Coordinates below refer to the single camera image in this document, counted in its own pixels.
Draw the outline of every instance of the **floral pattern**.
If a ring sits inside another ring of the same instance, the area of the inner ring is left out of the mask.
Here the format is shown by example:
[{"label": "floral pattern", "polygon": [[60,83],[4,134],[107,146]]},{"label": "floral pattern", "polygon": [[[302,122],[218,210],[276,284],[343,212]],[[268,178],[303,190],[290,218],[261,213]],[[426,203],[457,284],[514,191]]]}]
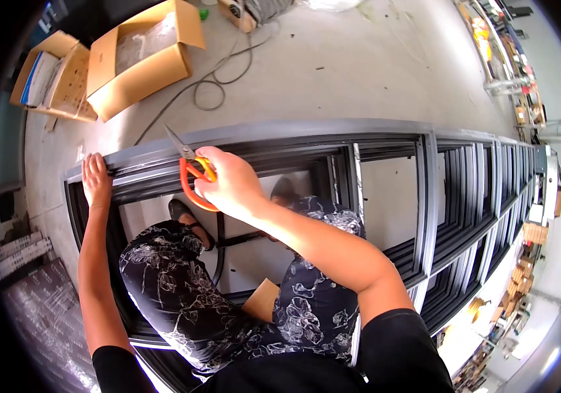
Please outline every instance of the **floral pattern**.
[{"label": "floral pattern", "polygon": [[[365,238],[359,217],[330,200],[310,196],[290,208]],[[278,353],[308,351],[350,361],[358,315],[354,292],[294,252],[267,324],[222,296],[198,260],[203,250],[189,226],[169,220],[141,232],[119,259],[143,317],[203,381],[230,362]]]}]

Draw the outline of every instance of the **boxes on shelf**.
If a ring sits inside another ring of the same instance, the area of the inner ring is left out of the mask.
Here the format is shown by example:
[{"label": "boxes on shelf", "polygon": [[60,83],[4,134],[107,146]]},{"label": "boxes on shelf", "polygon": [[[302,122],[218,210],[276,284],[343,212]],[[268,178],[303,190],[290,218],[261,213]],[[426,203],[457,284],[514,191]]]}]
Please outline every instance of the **boxes on shelf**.
[{"label": "boxes on shelf", "polygon": [[531,289],[532,284],[534,284],[534,276],[530,276],[530,277],[523,277],[522,279],[520,279],[519,284],[518,284],[518,292],[520,292],[521,294],[525,295],[529,293],[529,290]]},{"label": "boxes on shelf", "polygon": [[[50,58],[56,59],[53,68],[47,62]],[[10,103],[60,118],[95,122],[97,113],[86,100],[88,59],[88,49],[77,39],[62,31],[53,33],[28,53]]]},{"label": "boxes on shelf", "polygon": [[510,280],[510,283],[507,285],[507,293],[510,295],[510,298],[516,296],[517,289],[518,283],[514,280]]},{"label": "boxes on shelf", "polygon": [[490,322],[495,323],[496,321],[498,321],[498,319],[501,318],[501,314],[503,314],[503,310],[505,310],[503,306],[498,306],[494,310],[492,318],[490,318]]},{"label": "boxes on shelf", "polygon": [[534,270],[534,260],[528,256],[521,256],[518,264],[524,271],[523,277],[530,277]]},{"label": "boxes on shelf", "polygon": [[510,317],[510,315],[512,315],[512,313],[516,309],[516,303],[517,302],[518,302],[517,299],[512,299],[507,303],[507,306],[505,306],[505,317],[506,318],[508,318],[508,317]]},{"label": "boxes on shelf", "polygon": [[512,280],[519,282],[524,275],[525,275],[525,269],[523,269],[520,265],[516,265],[514,271],[512,271]]},{"label": "boxes on shelf", "polygon": [[503,308],[505,308],[505,306],[507,306],[507,303],[510,301],[510,294],[507,293],[507,291],[505,291],[505,293],[503,294],[503,297],[501,297],[501,302],[499,302],[498,304],[500,306],[503,306]]},{"label": "boxes on shelf", "polygon": [[[117,74],[116,52],[121,39],[160,27],[172,12],[175,44],[142,56],[142,60]],[[182,0],[165,1],[126,20],[91,45],[88,102],[107,122],[150,94],[190,77],[193,69],[186,45],[206,49],[198,8]]]},{"label": "boxes on shelf", "polygon": [[523,240],[536,244],[544,244],[549,235],[549,227],[534,223],[523,224]]}]

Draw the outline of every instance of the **black shoe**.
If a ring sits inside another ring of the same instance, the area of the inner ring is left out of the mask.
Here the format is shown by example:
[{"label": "black shoe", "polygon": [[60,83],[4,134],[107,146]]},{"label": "black shoe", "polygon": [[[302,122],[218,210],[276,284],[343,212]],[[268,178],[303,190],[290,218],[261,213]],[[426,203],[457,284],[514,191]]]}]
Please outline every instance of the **black shoe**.
[{"label": "black shoe", "polygon": [[[174,221],[180,222],[180,217],[182,217],[182,215],[190,215],[196,221],[198,221],[196,216],[194,216],[193,213],[191,212],[191,209],[189,208],[189,206],[185,205],[180,200],[177,200],[175,198],[170,200],[169,204],[167,205],[167,208],[169,208],[169,216]],[[209,246],[209,248],[205,248],[205,251],[211,251],[215,247],[215,239],[213,239],[211,234],[208,233],[206,228],[203,227],[202,224],[200,224],[199,222],[195,222],[195,223],[189,225],[190,228],[193,228],[193,227],[196,227],[196,226],[204,229],[204,232],[206,232],[206,237],[208,238],[208,242],[209,242],[210,246]]]},{"label": "black shoe", "polygon": [[296,193],[294,185],[287,177],[281,177],[274,185],[270,199],[274,199],[274,197],[283,198],[288,204],[300,199],[300,195]]}]

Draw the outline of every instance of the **cable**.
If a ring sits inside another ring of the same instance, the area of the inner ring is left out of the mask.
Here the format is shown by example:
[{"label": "cable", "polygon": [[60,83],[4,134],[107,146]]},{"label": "cable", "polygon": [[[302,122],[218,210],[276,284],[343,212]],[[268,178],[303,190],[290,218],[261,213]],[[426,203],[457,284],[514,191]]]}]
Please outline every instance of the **cable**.
[{"label": "cable", "polygon": [[[242,9],[243,9],[243,6],[244,6],[243,1],[240,1],[240,5],[241,5],[241,7],[242,7]],[[243,18],[240,18],[240,25],[243,25],[243,20],[244,20]],[[172,98],[171,100],[169,100],[169,102],[159,111],[159,113],[156,115],[156,117],[154,117],[154,119],[150,122],[150,124],[145,128],[145,130],[143,131],[143,133],[141,134],[141,136],[139,136],[139,138],[138,138],[138,139],[136,140],[136,142],[134,143],[134,146],[137,146],[137,145],[141,142],[141,140],[143,139],[143,137],[145,136],[145,134],[147,134],[147,132],[150,130],[150,128],[151,128],[151,127],[158,121],[158,119],[166,112],[166,110],[171,106],[171,104],[173,104],[174,101],[175,101],[176,99],[178,99],[178,97],[180,97],[180,96],[182,95],[182,93],[184,93],[186,90],[188,90],[188,89],[190,89],[190,88],[192,88],[192,87],[195,87],[195,88],[193,89],[193,105],[195,105],[198,109],[202,109],[203,111],[214,111],[214,110],[219,109],[222,105],[224,105],[224,101],[226,100],[226,90],[224,90],[224,88],[222,87],[222,85],[228,85],[228,84],[237,82],[239,79],[241,79],[241,78],[245,75],[245,73],[248,72],[248,70],[250,69],[250,66],[252,65],[252,50],[253,50],[254,48],[260,47],[260,46],[263,45],[264,43],[268,42],[269,39],[271,39],[271,37],[272,37],[273,35],[274,35],[274,32],[270,32],[270,35],[267,36],[267,38],[266,38],[264,41],[262,41],[262,42],[260,42],[260,43],[257,43],[256,45],[253,45],[253,44],[252,44],[252,38],[251,38],[250,34],[247,33],[247,34],[246,34],[246,37],[247,37],[247,40],[248,40],[248,47],[245,48],[245,49],[243,49],[243,50],[240,50],[240,51],[237,51],[237,52],[233,53],[233,51],[235,50],[235,47],[237,46],[237,43],[239,42],[239,38],[240,38],[240,36],[241,36],[241,35],[238,35],[238,36],[237,36],[237,39],[235,40],[235,43],[233,43],[232,48],[231,48],[230,51],[228,52],[228,55],[227,55],[226,57],[224,57],[223,59],[221,59],[221,60],[215,65],[215,67],[213,67],[213,70],[212,70],[211,72],[209,72],[208,74],[204,75],[200,80],[198,80],[198,81],[196,81],[196,82],[193,82],[193,83],[191,83],[190,85],[186,86],[184,89],[180,90],[180,91],[174,96],[174,98]],[[227,62],[230,58],[232,58],[232,57],[234,57],[234,56],[239,56],[239,55],[241,55],[241,54],[243,54],[243,53],[246,53],[246,52],[249,53],[250,59],[248,60],[248,65],[247,65],[247,67],[245,68],[245,70],[244,70],[240,75],[238,75],[236,78],[234,78],[234,79],[232,79],[232,80],[230,80],[230,81],[220,81],[220,80],[217,79],[217,76],[215,75],[215,72],[216,72],[217,70],[219,70],[222,66],[224,66],[224,64],[226,64],[226,62]],[[210,80],[207,80],[206,78],[208,78],[209,76],[212,76],[212,77],[213,77],[213,80],[211,80],[211,81],[210,81]],[[217,104],[216,106],[213,106],[213,107],[206,107],[206,106],[202,106],[202,105],[200,105],[200,104],[198,103],[198,87],[199,87],[201,84],[204,84],[204,83],[212,84],[212,85],[215,85],[215,86],[219,87],[220,92],[222,93],[222,100],[221,100],[220,103]]]}]

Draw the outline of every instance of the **cardboard box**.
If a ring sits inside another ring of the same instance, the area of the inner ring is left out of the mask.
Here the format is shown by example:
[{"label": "cardboard box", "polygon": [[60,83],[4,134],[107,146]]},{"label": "cardboard box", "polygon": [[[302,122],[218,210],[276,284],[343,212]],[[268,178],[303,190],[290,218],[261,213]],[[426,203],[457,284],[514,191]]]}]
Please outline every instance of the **cardboard box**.
[{"label": "cardboard box", "polygon": [[523,224],[523,240],[536,244],[544,244],[549,235],[549,227],[534,223]]},{"label": "cardboard box", "polygon": [[497,307],[492,314],[492,318],[490,318],[490,322],[495,323],[498,321],[498,319],[501,318],[501,314],[503,314],[503,310],[505,310],[503,306]]},{"label": "cardboard box", "polygon": [[516,123],[525,124],[527,122],[527,108],[523,106],[515,106],[514,111],[516,112]]},{"label": "cardboard box", "polygon": [[556,197],[556,209],[554,216],[559,217],[561,214],[561,189],[558,189],[558,196]]},{"label": "cardboard box", "polygon": [[250,295],[242,306],[242,310],[254,318],[272,323],[272,311],[274,302],[281,289],[268,279],[263,280],[261,285]]},{"label": "cardboard box", "polygon": [[521,256],[519,266],[523,269],[523,277],[530,277],[534,270],[534,260],[528,256]]},{"label": "cardboard box", "polygon": [[[37,107],[25,106],[21,104],[21,95],[32,66],[41,51],[46,51],[59,59],[64,58],[64,60],[43,103]],[[88,49],[77,39],[62,31],[53,33],[27,54],[17,82],[12,89],[9,98],[10,104],[56,117],[95,122],[97,113],[86,101],[88,58]]]},{"label": "cardboard box", "polygon": [[520,265],[516,265],[514,271],[512,271],[512,280],[516,282],[520,282],[523,275],[525,274],[525,269],[523,269]]},{"label": "cardboard box", "polygon": [[521,294],[528,294],[532,284],[534,284],[533,275],[530,277],[523,277],[518,284],[518,292]]},{"label": "cardboard box", "polygon": [[237,28],[239,28],[240,23],[243,23],[242,30],[244,33],[250,33],[257,28],[257,22],[247,11],[244,11],[244,20],[239,20],[239,3],[235,0],[219,0],[217,2],[217,8],[220,10],[220,14],[231,21]]},{"label": "cardboard box", "polygon": [[505,317],[508,318],[510,317],[510,315],[512,315],[513,311],[516,309],[516,299],[510,300],[509,303],[507,303],[507,306],[505,306]]},{"label": "cardboard box", "polygon": [[507,285],[507,293],[510,295],[510,298],[516,296],[516,292],[518,289],[518,283],[514,280],[510,280],[510,283]]},{"label": "cardboard box", "polygon": [[505,291],[503,297],[501,297],[501,302],[499,302],[498,304],[503,308],[505,308],[505,306],[507,306],[507,303],[509,303],[509,301],[510,301],[510,294],[507,293],[507,291]]},{"label": "cardboard box", "polygon": [[[177,43],[115,74],[119,39],[147,31],[175,12]],[[128,106],[174,82],[193,75],[186,45],[206,49],[198,8],[182,0],[168,0],[126,20],[91,45],[88,102],[107,122]]]}]

